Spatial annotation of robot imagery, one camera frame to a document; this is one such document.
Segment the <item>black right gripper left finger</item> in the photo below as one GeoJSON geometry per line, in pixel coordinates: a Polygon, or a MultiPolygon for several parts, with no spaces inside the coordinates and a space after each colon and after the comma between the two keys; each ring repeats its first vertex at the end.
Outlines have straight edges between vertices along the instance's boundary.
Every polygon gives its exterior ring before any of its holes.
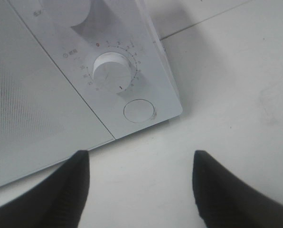
{"type": "Polygon", "coordinates": [[[0,206],[0,228],[76,228],[89,193],[89,153],[77,151],[37,186],[0,206]]]}

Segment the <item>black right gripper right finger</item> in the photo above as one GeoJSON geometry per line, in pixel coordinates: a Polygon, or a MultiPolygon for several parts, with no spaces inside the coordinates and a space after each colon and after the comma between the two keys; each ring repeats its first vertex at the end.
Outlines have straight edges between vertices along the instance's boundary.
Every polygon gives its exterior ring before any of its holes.
{"type": "Polygon", "coordinates": [[[192,189],[208,228],[283,228],[283,205],[241,181],[206,151],[194,153],[192,189]]]}

